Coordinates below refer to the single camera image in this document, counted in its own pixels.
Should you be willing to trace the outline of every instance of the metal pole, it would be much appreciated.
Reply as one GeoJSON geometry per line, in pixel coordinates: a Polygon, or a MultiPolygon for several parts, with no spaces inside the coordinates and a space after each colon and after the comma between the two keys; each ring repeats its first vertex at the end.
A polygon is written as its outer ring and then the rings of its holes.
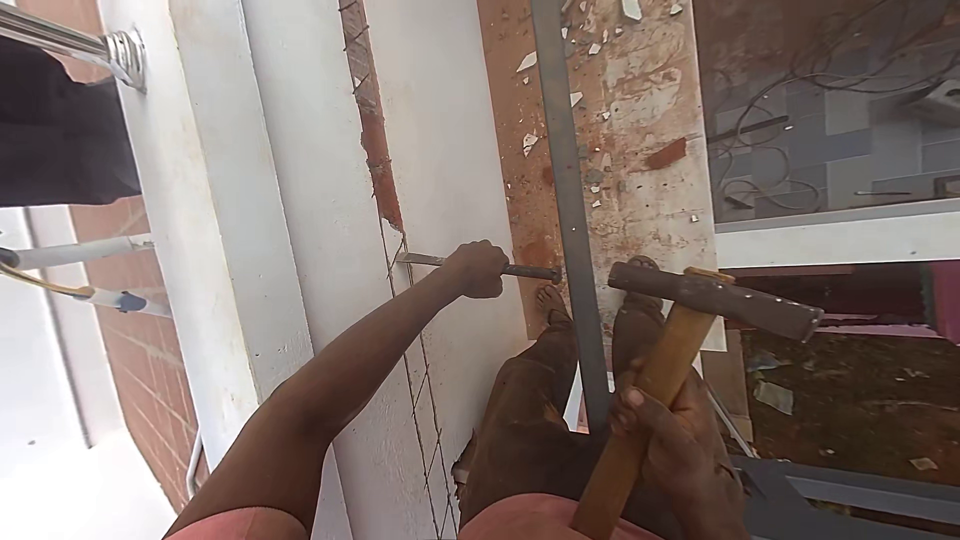
{"type": "Polygon", "coordinates": [[[590,256],[584,185],[580,180],[577,131],[570,107],[570,80],[566,74],[564,40],[560,34],[560,3],[557,0],[530,0],[530,11],[537,42],[546,131],[550,135],[547,140],[557,190],[566,282],[570,287],[570,308],[580,353],[580,375],[587,401],[587,421],[590,433],[594,434],[601,432],[607,423],[611,394],[590,256]]]}
{"type": "Polygon", "coordinates": [[[92,36],[0,2],[0,36],[105,67],[128,86],[146,89],[143,44],[136,31],[92,36]]]}

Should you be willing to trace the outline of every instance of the black cloth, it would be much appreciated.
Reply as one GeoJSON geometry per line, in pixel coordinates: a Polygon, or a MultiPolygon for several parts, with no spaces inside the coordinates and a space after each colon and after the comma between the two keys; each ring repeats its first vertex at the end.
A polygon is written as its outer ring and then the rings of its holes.
{"type": "Polygon", "coordinates": [[[75,83],[43,50],[0,37],[0,207],[139,193],[116,84],[75,83]]]}

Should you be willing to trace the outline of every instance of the foot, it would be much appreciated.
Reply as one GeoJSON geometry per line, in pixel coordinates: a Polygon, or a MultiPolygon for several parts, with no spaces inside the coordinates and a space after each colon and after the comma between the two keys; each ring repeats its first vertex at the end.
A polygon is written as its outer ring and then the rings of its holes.
{"type": "Polygon", "coordinates": [[[564,297],[553,285],[544,285],[537,291],[537,307],[543,312],[548,325],[571,322],[570,315],[566,312],[564,297]]]}
{"type": "MultiPolygon", "coordinates": [[[[630,260],[627,261],[627,264],[631,264],[633,266],[639,266],[640,268],[660,270],[660,267],[657,266],[654,260],[645,255],[633,256],[630,258],[630,260]]],[[[627,296],[624,297],[623,299],[623,306],[625,307],[627,304],[636,304],[636,303],[649,304],[650,302],[662,304],[662,301],[657,302],[655,299],[652,299],[651,297],[646,296],[644,294],[640,294],[637,292],[628,292],[627,296]]]]}
{"type": "Polygon", "coordinates": [[[660,267],[657,266],[654,260],[645,255],[637,255],[637,256],[631,257],[630,260],[627,261],[627,264],[632,264],[633,266],[640,266],[642,268],[650,268],[651,270],[660,270],[660,267]]]}

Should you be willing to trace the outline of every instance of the bare foot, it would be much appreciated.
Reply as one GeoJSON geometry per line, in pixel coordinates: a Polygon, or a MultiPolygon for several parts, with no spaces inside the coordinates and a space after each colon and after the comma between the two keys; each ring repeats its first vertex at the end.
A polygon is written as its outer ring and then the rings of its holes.
{"type": "Polygon", "coordinates": [[[566,312],[564,297],[553,285],[544,285],[537,291],[537,307],[546,316],[546,324],[553,325],[563,321],[570,322],[570,315],[566,312]]]}
{"type": "Polygon", "coordinates": [[[660,267],[657,266],[654,260],[645,255],[637,255],[637,256],[631,257],[630,260],[627,261],[627,264],[632,264],[633,266],[641,266],[643,268],[650,268],[651,270],[660,270],[660,267]]]}

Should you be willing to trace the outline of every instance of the railing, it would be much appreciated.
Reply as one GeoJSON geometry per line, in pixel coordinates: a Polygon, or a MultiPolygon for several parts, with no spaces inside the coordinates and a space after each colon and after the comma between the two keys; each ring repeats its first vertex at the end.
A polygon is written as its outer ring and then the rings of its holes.
{"type": "Polygon", "coordinates": [[[143,43],[136,30],[92,36],[0,2],[0,36],[105,67],[128,86],[146,91],[143,43]]]}

